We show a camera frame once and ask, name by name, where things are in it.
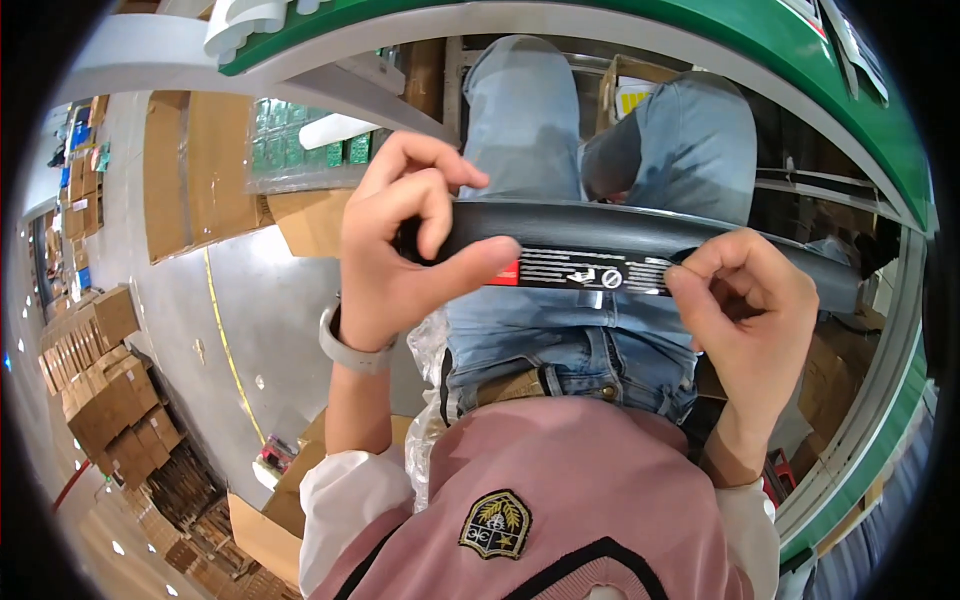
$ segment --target yellow floor line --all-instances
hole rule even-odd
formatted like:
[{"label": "yellow floor line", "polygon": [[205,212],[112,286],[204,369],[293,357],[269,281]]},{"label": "yellow floor line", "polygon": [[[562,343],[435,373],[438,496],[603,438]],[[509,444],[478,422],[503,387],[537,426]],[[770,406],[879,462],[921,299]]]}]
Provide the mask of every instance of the yellow floor line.
[{"label": "yellow floor line", "polygon": [[230,346],[227,344],[227,334],[224,332],[224,324],[220,321],[220,307],[217,305],[217,293],[213,291],[213,274],[210,272],[210,252],[206,248],[204,248],[204,263],[206,263],[206,285],[210,288],[210,301],[213,302],[213,316],[217,318],[217,329],[220,329],[220,341],[224,343],[224,353],[227,355],[230,372],[233,373],[233,381],[237,384],[237,392],[240,393],[240,397],[243,399],[244,410],[247,411],[247,416],[250,417],[250,422],[253,423],[253,429],[256,429],[256,435],[260,437],[260,443],[265,444],[267,440],[263,437],[263,432],[260,431],[260,425],[256,424],[256,419],[253,417],[253,410],[247,401],[247,393],[243,391],[243,384],[240,383],[240,375],[237,374],[236,365],[233,364],[233,355],[230,354]]}]

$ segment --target warning label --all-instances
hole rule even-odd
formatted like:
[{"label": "warning label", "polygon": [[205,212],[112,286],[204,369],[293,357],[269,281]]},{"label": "warning label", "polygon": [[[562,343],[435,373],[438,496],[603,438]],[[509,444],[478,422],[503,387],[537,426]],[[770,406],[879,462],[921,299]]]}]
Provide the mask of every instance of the warning label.
[{"label": "warning label", "polygon": [[490,284],[669,296],[663,272],[672,265],[654,256],[524,247],[518,262]]}]

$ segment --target worker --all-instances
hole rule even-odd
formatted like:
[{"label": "worker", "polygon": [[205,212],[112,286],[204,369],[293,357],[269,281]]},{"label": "worker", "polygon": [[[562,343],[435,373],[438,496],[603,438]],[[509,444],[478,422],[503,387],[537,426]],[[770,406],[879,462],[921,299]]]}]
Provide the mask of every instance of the worker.
[{"label": "worker", "polygon": [[[816,320],[808,276],[747,228],[668,269],[672,298],[484,286],[517,260],[509,237],[430,268],[392,246],[419,215],[420,253],[435,257],[458,189],[613,196],[742,226],[756,162],[746,103],[717,76],[683,74],[581,147],[569,66],[530,36],[499,39],[464,88],[464,156],[395,133],[344,213],[341,303],[321,322],[335,363],[327,455],[300,484],[304,596],[772,598],[779,538],[760,476]],[[753,312],[729,317],[737,305]],[[389,356],[442,306],[445,393],[461,417],[434,445],[428,505],[412,514]],[[678,424],[702,351],[729,399],[694,465]]]}]

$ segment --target white sleeve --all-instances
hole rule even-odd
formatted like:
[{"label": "white sleeve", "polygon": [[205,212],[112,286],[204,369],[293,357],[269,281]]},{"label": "white sleeve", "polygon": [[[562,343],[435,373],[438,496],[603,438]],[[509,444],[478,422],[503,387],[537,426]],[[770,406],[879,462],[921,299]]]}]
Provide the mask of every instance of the white sleeve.
[{"label": "white sleeve", "polygon": [[715,491],[731,560],[747,574],[756,600],[772,599],[780,579],[780,536],[774,527],[774,503],[763,491],[763,478]]},{"label": "white sleeve", "polygon": [[300,593],[323,582],[333,564],[367,525],[414,495],[403,470],[403,452],[348,450],[324,458],[300,482],[306,515],[300,547]]}]

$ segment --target red label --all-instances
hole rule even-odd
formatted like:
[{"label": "red label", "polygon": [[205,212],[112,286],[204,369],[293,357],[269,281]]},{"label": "red label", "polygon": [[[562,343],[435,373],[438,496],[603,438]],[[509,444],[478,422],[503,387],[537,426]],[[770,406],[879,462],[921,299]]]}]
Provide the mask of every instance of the red label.
[{"label": "red label", "polygon": [[487,285],[516,285],[518,273],[520,272],[520,261],[515,260],[509,267],[500,272],[500,275],[490,280]]}]

